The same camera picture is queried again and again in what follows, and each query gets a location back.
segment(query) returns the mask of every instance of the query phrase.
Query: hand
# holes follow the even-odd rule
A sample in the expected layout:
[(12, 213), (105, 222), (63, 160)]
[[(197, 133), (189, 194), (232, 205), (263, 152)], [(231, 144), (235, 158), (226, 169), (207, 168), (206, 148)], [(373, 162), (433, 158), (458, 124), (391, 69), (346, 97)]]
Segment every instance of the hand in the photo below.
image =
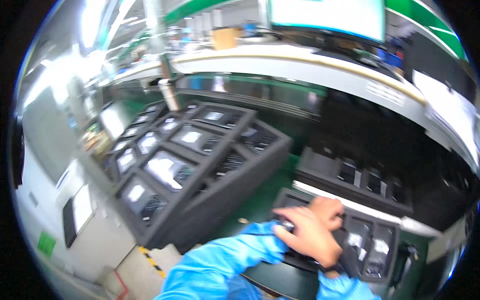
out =
[(343, 204), (338, 199), (316, 197), (308, 206), (317, 218), (324, 221), (329, 231), (342, 227), (342, 218), (336, 215), (343, 215)]
[(290, 207), (274, 209), (274, 212), (286, 217), (295, 225), (294, 234), (281, 226), (276, 226), (274, 232), (279, 239), (298, 253), (312, 257), (324, 268), (336, 264), (342, 248), (335, 241), (327, 225), (310, 209)]

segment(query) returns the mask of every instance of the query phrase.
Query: cardboard box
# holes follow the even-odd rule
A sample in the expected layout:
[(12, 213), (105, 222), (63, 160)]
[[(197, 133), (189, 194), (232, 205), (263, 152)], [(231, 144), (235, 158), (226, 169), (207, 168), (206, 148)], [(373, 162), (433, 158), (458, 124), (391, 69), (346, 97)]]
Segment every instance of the cardboard box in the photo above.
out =
[(212, 44), (215, 50), (224, 50), (235, 48), (236, 37), (240, 36), (240, 31), (236, 28), (221, 28), (212, 31)]

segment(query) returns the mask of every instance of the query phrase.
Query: green sign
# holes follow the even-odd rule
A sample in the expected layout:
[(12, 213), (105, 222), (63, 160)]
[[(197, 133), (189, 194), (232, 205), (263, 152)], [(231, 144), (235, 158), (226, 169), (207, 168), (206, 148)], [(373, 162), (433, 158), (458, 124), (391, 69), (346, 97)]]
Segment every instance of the green sign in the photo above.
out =
[(50, 258), (56, 243), (57, 241), (48, 233), (42, 232), (40, 234), (40, 238), (38, 239), (38, 245), (36, 248), (45, 254), (46, 257)]

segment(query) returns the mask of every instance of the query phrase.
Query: finger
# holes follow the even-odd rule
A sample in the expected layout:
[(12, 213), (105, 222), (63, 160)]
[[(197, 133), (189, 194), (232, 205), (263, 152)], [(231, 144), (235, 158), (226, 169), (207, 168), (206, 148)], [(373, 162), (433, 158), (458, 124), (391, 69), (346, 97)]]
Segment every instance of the finger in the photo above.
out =
[(335, 215), (343, 215), (344, 206), (340, 200), (333, 199), (332, 207), (332, 211), (333, 213), (335, 213)]
[(340, 217), (335, 217), (333, 220), (327, 222), (328, 231), (334, 231), (342, 227), (343, 220)]
[(305, 216), (305, 217), (308, 217), (308, 218), (312, 218), (314, 217), (315, 215), (313, 214), (313, 212), (308, 209), (307, 207), (305, 206), (299, 206), (299, 207), (296, 207), (295, 210), (301, 214), (302, 216)]
[(290, 248), (294, 248), (297, 245), (297, 237), (286, 231), (285, 228), (277, 225), (273, 227), (273, 232), (275, 235), (281, 239), (285, 244)]
[(305, 216), (299, 213), (297, 207), (288, 207), (288, 208), (277, 208), (273, 210), (274, 213), (284, 216), (289, 221), (293, 222), (295, 226), (298, 226), (302, 223), (302, 220), (305, 219)]

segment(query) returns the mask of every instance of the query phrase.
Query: metal pole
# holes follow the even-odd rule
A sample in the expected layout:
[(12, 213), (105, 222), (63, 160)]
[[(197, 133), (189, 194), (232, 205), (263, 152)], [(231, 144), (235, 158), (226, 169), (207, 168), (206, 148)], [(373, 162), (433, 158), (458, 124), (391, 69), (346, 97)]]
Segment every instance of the metal pole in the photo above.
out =
[(179, 110), (180, 105), (175, 95), (175, 90), (169, 80), (172, 78), (170, 62), (165, 52), (167, 45), (167, 27), (164, 22), (165, 11), (162, 0), (144, 0), (145, 17), (148, 28), (152, 31), (150, 45), (154, 53), (158, 54), (161, 62), (163, 79), (158, 82), (160, 91), (168, 109)]
[(260, 26), (272, 29), (268, 16), (268, 0), (258, 0), (258, 10), (260, 12)]

